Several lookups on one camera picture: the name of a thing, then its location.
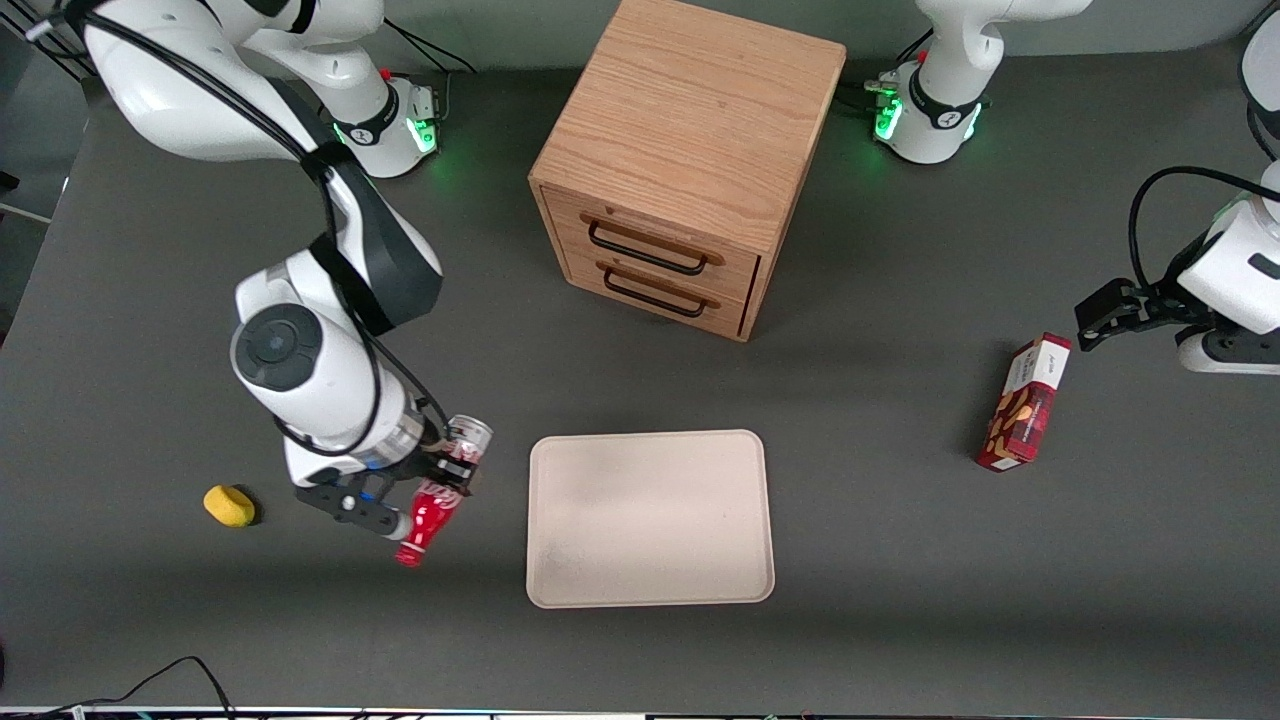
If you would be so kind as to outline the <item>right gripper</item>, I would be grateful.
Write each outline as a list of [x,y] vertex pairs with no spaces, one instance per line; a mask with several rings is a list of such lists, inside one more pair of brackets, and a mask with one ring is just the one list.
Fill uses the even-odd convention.
[[[380,442],[362,447],[355,454],[334,457],[323,456],[303,448],[292,439],[285,439],[285,466],[294,486],[315,487],[337,477],[383,470],[404,461],[412,452],[438,451],[444,445],[445,441],[439,437],[434,427],[417,430],[397,428]],[[444,459],[438,455],[425,457],[425,480],[451,487],[451,480],[442,465],[443,461]],[[479,465],[475,462],[460,464],[460,493],[462,496],[472,495],[470,486],[477,477],[477,471]]]

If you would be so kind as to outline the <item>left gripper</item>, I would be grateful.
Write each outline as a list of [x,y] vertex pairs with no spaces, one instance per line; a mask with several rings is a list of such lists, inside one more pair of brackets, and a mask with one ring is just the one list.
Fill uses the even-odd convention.
[[[1196,259],[1180,273],[1180,287],[1210,309],[1256,334],[1279,327],[1279,241],[1276,202],[1243,195],[1220,211]],[[1119,334],[1166,325],[1201,328],[1201,302],[1166,281],[1138,284],[1110,281],[1076,305],[1080,351],[1093,351]]]

